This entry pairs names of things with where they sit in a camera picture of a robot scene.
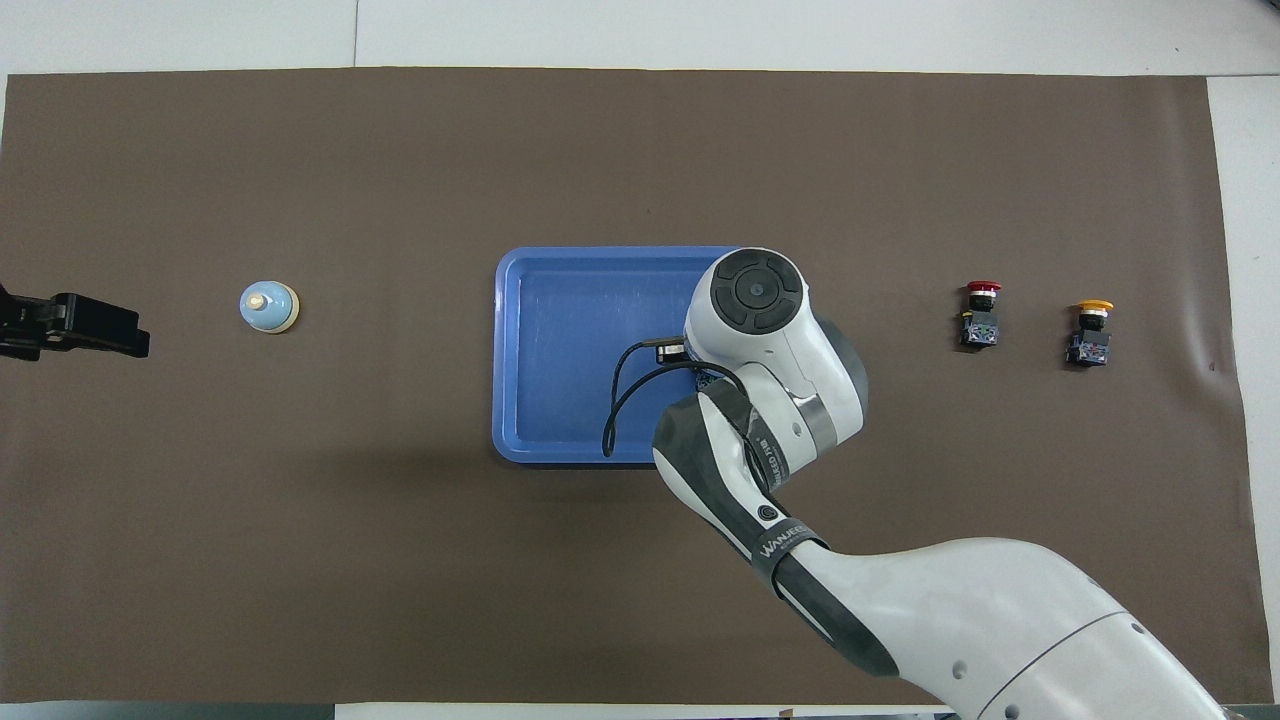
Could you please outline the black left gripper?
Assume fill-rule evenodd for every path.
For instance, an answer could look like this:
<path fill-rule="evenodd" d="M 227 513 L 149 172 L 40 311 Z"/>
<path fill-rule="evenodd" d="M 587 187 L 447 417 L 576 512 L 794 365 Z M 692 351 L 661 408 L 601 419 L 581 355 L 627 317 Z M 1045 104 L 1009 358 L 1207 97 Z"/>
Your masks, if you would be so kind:
<path fill-rule="evenodd" d="M 76 348 L 147 357 L 150 341 L 140 328 L 140 314 L 129 309 L 81 293 L 36 299 L 1 288 L 3 357 L 38 361 L 42 351 Z"/>

